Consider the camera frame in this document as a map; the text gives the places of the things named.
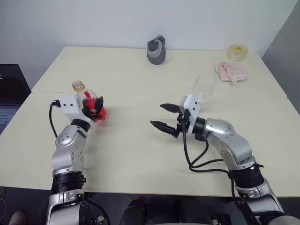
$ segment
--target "person's foot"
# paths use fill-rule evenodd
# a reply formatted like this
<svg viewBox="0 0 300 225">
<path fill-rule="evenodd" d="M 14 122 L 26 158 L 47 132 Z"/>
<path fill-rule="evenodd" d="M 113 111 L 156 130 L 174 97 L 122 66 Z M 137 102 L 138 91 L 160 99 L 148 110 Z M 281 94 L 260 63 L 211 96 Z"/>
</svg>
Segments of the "person's foot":
<svg viewBox="0 0 300 225">
<path fill-rule="evenodd" d="M 26 225 L 27 224 L 27 218 L 25 213 L 23 213 L 22 211 L 17 211 L 15 212 L 8 225 Z"/>
</svg>

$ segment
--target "plastic bottle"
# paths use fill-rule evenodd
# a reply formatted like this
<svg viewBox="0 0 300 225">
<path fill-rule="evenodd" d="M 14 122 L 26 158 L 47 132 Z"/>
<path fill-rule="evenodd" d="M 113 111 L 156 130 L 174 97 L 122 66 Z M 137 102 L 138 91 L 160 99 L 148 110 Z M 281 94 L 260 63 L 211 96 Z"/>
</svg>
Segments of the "plastic bottle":
<svg viewBox="0 0 300 225">
<path fill-rule="evenodd" d="M 82 101 L 83 106 L 91 107 L 89 104 L 93 103 L 94 100 L 98 98 L 95 92 L 91 89 L 85 88 L 85 85 L 81 81 L 72 82 L 72 87 Z"/>
</svg>

